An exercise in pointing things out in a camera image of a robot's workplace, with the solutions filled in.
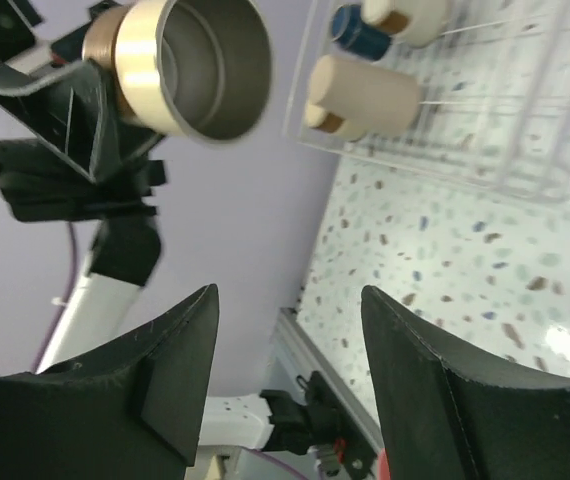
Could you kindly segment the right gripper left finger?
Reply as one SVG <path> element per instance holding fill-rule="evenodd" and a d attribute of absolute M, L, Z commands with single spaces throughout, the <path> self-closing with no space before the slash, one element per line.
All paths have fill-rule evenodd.
<path fill-rule="evenodd" d="M 0 479 L 180 479 L 194 464 L 219 323 L 205 286 L 40 374 L 0 376 Z"/>

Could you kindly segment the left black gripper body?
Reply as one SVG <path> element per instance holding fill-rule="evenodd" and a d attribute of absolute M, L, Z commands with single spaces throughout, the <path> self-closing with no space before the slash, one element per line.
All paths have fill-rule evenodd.
<path fill-rule="evenodd" d="M 115 119 L 70 120 L 34 138 L 0 140 L 0 194 L 24 223 L 154 216 L 166 182 L 149 152 L 164 139 Z"/>

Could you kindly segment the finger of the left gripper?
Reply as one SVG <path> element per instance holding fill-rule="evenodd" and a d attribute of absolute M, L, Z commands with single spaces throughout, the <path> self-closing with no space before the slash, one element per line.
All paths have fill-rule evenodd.
<path fill-rule="evenodd" d="M 123 168 L 113 97 L 107 72 L 91 60 L 40 77 L 0 64 L 0 107 L 91 183 Z"/>

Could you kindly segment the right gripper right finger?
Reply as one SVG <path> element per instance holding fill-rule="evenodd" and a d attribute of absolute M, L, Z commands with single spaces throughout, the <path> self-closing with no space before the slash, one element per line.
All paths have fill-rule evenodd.
<path fill-rule="evenodd" d="M 570 479 L 570 378 L 491 354 L 374 286 L 361 319 L 395 479 Z"/>

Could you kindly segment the blue cup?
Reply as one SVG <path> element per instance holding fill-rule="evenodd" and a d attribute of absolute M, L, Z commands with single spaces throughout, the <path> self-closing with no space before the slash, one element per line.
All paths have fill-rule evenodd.
<path fill-rule="evenodd" d="M 392 44 L 385 32 L 367 24 L 361 18 L 361 5 L 343 4 L 333 13 L 329 36 L 342 51 L 371 62 L 381 60 Z"/>

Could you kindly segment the beige tall cup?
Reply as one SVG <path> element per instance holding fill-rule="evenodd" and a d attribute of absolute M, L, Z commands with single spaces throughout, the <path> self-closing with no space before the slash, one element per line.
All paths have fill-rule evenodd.
<path fill-rule="evenodd" d="M 387 137 L 413 125 L 422 98 L 415 77 L 334 54 L 316 61 L 308 83 L 311 103 Z"/>

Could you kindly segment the steel cup with brown sleeve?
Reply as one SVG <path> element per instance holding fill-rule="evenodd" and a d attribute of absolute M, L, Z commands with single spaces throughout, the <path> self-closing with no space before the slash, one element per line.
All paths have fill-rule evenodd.
<path fill-rule="evenodd" d="M 443 31 L 452 13 L 449 0 L 365 0 L 361 18 L 411 47 L 424 47 Z"/>

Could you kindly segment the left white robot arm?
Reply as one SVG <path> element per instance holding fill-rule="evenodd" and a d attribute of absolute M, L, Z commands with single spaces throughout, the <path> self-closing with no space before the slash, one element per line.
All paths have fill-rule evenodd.
<path fill-rule="evenodd" d="M 32 190 L 56 202 L 47 217 L 101 221 L 35 371 L 0 376 L 0 479 L 180 479 L 199 445 L 264 448 L 263 396 L 207 393 L 215 285 L 120 332 L 161 253 L 144 197 L 164 168 L 148 154 L 179 127 L 125 119 L 93 61 L 43 76 L 0 64 L 0 107 L 32 132 L 0 141 L 1 174 L 36 174 Z"/>

